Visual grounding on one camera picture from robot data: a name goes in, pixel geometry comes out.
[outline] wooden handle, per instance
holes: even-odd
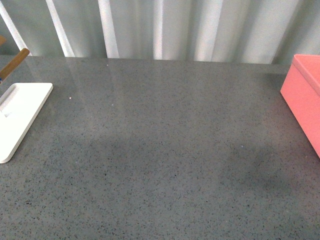
[[[6,42],[6,38],[4,36],[0,36],[0,46]]]
[[[28,56],[30,51],[26,48],[22,49],[1,71],[0,83],[3,82],[13,70]]]

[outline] pink box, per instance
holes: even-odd
[[[320,157],[320,55],[294,55],[280,92]]]

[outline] white tray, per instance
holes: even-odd
[[[53,88],[52,83],[15,83],[0,97],[0,164],[12,158]]]

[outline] white curtain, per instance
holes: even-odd
[[[0,54],[289,64],[320,0],[0,0]]]

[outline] speckled stone surface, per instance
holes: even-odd
[[[0,94],[54,89],[0,165],[0,239],[320,239],[320,160],[280,95],[288,70],[28,57]]]

